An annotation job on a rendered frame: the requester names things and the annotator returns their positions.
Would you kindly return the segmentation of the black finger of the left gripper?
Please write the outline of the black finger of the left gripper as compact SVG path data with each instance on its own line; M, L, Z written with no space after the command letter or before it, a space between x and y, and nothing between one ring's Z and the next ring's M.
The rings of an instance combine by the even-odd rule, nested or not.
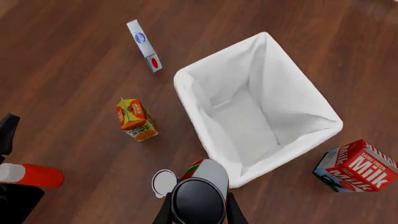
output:
M20 117L8 113L0 121L0 155L9 155L12 152L12 144Z

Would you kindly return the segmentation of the white round tin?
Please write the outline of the white round tin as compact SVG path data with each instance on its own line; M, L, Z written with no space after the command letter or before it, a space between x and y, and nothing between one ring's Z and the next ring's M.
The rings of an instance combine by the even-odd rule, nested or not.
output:
M179 178L171 170L162 169L152 177L151 186L157 198L163 198L172 192L179 183Z

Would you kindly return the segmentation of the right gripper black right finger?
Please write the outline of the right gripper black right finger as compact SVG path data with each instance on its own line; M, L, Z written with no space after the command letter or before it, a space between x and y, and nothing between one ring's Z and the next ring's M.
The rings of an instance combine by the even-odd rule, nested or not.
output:
M226 216L228 224L249 224L231 192L227 194Z

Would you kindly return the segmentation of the red milk carton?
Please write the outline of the red milk carton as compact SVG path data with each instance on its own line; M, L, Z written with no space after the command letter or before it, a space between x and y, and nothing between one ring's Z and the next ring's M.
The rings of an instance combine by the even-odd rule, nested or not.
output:
M334 192L378 192L398 179L398 165L359 139L328 151L312 174Z

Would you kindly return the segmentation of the tomato sauce can red green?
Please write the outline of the tomato sauce can red green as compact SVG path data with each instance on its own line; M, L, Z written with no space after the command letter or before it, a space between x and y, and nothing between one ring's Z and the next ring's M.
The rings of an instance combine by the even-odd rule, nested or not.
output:
M180 180L199 178L211 182L214 186L220 190L223 197L229 190L229 179L228 173L224 167L218 162L211 159L202 159L196 161L191 167L184 173Z

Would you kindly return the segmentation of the white blue printed box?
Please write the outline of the white blue printed box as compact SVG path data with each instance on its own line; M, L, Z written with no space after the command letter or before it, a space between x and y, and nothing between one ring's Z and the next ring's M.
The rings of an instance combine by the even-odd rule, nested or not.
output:
M156 54L153 46L150 44L147 35L142 30L138 20L128 22L126 25L149 68L153 72L161 70L162 64L159 60L159 57Z

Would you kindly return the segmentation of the white fabric-lined basket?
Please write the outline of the white fabric-lined basket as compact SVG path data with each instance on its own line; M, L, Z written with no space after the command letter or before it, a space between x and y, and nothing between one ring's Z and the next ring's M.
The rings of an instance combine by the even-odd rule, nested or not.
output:
M324 143L343 122L267 32L209 55L174 76L209 158L244 184Z

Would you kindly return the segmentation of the orange juice carton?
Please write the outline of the orange juice carton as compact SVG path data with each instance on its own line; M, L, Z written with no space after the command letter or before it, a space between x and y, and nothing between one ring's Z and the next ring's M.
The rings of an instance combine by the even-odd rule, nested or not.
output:
M120 128L136 141L158 135L152 117L139 99L123 99L116 106Z

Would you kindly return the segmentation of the red bottle with white cap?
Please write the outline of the red bottle with white cap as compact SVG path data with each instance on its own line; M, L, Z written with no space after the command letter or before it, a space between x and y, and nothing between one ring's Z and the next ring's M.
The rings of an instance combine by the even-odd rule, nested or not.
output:
M59 187L65 178L61 170L34 164L1 164L0 182L36 187Z

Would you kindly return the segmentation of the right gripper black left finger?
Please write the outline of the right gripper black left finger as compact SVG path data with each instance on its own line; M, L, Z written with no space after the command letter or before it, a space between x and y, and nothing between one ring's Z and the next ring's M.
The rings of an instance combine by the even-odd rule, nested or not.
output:
M171 193L165 196L164 202L155 217L154 224L172 224Z

